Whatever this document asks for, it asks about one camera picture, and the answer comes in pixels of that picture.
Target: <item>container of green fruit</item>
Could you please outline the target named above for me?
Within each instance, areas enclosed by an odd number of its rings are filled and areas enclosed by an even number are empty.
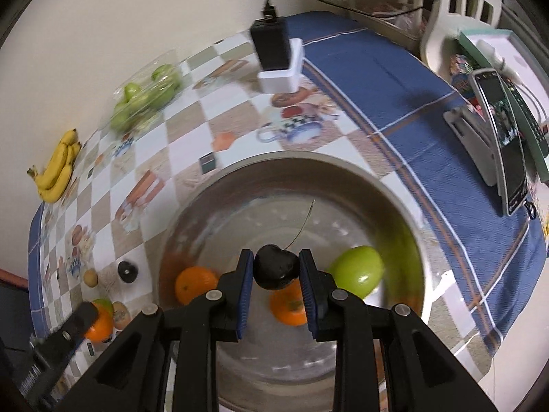
[[[175,51],[168,51],[120,85],[114,92],[110,127],[119,134],[144,125],[183,90]]]

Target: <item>phone screen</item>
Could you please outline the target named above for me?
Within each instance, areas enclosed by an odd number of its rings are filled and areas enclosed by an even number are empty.
[[[511,106],[496,73],[483,75],[477,80],[484,92],[496,126],[496,136],[500,146],[503,172],[509,203],[513,196],[523,189],[526,173],[522,154],[521,139],[512,115]]]

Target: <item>tangerine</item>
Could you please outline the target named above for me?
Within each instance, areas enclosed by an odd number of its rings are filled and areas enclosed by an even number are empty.
[[[274,291],[269,307],[273,316],[286,325],[298,327],[307,323],[299,279],[294,280],[286,288]]]
[[[175,297],[180,304],[190,302],[218,286],[218,277],[203,266],[191,266],[181,271],[175,280]]]
[[[105,341],[113,334],[114,322],[109,310],[96,302],[92,303],[95,308],[97,308],[99,315],[84,337],[92,342],[98,343]]]

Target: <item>wall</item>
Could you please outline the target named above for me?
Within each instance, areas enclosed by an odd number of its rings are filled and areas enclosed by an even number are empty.
[[[263,0],[34,0],[0,50],[0,267],[26,276],[28,227],[40,200],[26,176],[61,134],[85,140],[113,90],[156,56],[179,58],[249,27]],[[326,9],[274,0],[281,14]]]

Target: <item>black power adapter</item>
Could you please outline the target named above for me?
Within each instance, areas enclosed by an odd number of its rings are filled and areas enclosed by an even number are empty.
[[[292,50],[286,20],[277,17],[273,6],[265,6],[263,19],[254,21],[250,35],[263,71],[287,70],[290,67]]]

